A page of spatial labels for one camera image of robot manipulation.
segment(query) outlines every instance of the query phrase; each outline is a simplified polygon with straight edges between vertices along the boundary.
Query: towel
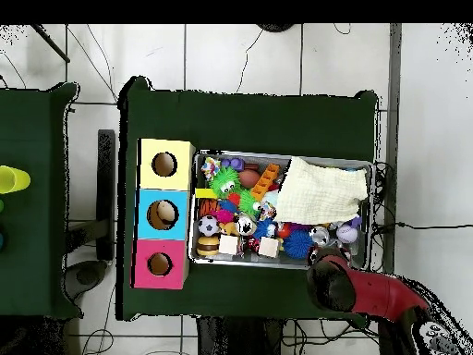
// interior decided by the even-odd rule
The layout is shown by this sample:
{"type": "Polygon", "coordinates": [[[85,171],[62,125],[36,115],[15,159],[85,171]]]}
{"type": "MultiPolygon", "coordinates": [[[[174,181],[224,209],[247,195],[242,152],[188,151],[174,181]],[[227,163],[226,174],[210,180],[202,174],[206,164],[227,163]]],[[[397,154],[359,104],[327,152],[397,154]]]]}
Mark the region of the towel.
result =
{"type": "Polygon", "coordinates": [[[347,222],[368,197],[366,170],[310,165],[293,156],[277,199],[277,222],[321,225],[347,222]]]}

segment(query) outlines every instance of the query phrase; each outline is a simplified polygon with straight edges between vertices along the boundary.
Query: yellow box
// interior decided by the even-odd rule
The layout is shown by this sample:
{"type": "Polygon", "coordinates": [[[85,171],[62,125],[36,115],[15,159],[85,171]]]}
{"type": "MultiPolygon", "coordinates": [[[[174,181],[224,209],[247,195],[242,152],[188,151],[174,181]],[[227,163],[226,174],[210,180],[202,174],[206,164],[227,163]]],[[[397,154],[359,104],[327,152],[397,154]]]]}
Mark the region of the yellow box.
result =
{"type": "Polygon", "coordinates": [[[166,141],[156,139],[140,139],[140,172],[139,185],[147,190],[190,190],[192,157],[195,148],[188,141],[166,141]],[[160,176],[161,160],[166,161],[173,170],[168,175],[160,176]]]}

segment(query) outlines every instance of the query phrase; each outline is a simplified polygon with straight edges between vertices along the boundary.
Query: pink box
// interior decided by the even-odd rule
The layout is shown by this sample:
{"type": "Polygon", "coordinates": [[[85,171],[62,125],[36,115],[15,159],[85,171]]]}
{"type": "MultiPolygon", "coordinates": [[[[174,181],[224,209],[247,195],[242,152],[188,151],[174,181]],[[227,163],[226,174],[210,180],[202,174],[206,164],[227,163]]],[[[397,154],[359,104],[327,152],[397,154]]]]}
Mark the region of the pink box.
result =
{"type": "Polygon", "coordinates": [[[134,288],[182,289],[188,276],[186,242],[172,239],[138,239],[135,255],[134,288]],[[154,275],[148,268],[148,261],[155,253],[169,256],[172,268],[166,275],[154,275]]]}

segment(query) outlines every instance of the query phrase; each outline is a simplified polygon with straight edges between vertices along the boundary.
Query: green spiky toy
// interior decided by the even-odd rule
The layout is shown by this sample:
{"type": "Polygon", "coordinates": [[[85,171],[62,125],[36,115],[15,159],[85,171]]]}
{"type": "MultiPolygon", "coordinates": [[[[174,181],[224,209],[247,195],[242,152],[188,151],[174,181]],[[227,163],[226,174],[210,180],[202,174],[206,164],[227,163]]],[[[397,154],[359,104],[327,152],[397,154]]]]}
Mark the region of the green spiky toy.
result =
{"type": "Polygon", "coordinates": [[[240,191],[238,209],[256,219],[261,211],[261,204],[251,195],[249,190],[243,189],[240,191]]]}
{"type": "Polygon", "coordinates": [[[232,167],[222,167],[209,185],[219,199],[226,199],[231,192],[241,191],[240,178],[232,167]]]}

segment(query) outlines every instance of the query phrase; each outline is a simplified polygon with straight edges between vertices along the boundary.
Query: metal tray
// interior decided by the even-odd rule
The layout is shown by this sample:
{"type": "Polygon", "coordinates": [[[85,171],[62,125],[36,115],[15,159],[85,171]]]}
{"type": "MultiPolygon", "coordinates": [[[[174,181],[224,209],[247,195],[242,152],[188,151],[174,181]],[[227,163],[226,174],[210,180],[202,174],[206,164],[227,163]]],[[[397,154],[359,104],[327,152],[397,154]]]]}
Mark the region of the metal tray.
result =
{"type": "MultiPolygon", "coordinates": [[[[200,172],[205,157],[210,156],[212,158],[224,159],[224,158],[243,158],[245,163],[258,164],[260,166],[260,173],[264,171],[266,166],[270,163],[279,165],[279,174],[284,173],[285,168],[289,160],[290,155],[277,155],[277,154],[265,154],[265,153],[237,153],[221,151],[216,152],[215,150],[199,150],[194,154],[193,161],[193,184],[197,188],[206,188],[206,180],[200,172]]],[[[356,268],[363,268],[368,264],[370,259],[370,236],[371,236],[371,224],[373,218],[373,203],[372,198],[374,194],[374,178],[375,178],[375,166],[370,162],[365,161],[353,161],[343,159],[330,159],[330,158],[316,158],[316,157],[305,157],[301,156],[304,161],[322,166],[322,167],[337,167],[337,168],[353,168],[353,169],[366,169],[366,183],[368,198],[361,202],[359,207],[359,215],[362,217],[362,225],[360,228],[360,235],[358,236],[355,246],[351,247],[352,253],[352,265],[356,268]]],[[[189,235],[188,235],[188,257],[195,263],[215,263],[221,265],[244,265],[253,267],[269,267],[269,268],[290,268],[290,269],[307,269],[306,260],[296,260],[287,256],[283,251],[279,252],[277,258],[269,258],[260,256],[253,251],[245,251],[244,256],[232,256],[230,254],[218,253],[215,256],[207,256],[204,258],[197,254],[197,240],[199,239],[200,233],[198,229],[198,206],[199,200],[192,195],[190,200],[191,211],[190,211],[190,222],[189,222],[189,235]]]]}

